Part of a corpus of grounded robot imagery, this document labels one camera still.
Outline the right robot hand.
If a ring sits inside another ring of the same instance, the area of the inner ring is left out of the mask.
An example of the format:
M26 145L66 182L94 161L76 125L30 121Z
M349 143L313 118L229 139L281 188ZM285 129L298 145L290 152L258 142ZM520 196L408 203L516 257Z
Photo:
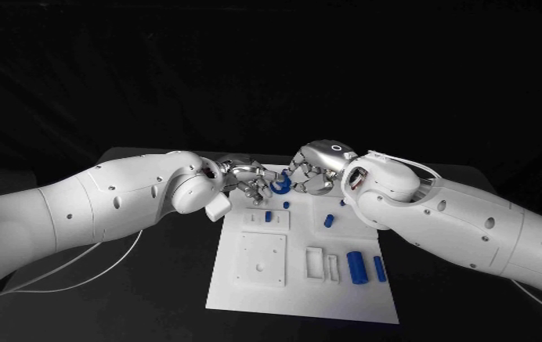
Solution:
M308 193L313 196L326 195L334 188L347 165L359 155L352 147L336 140L321 139L300 147L290 161L284 173L290 177L300 169L305 180L291 182L291 189L297 193Z

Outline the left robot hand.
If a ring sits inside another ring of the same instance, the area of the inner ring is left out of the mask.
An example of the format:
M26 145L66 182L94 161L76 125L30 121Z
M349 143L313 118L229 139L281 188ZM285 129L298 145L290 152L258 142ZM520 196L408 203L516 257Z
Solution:
M223 175L222 192L239 190L259 206L274 194L290 192L291 181L284 171L275 172L245 154L228 154L216 160Z

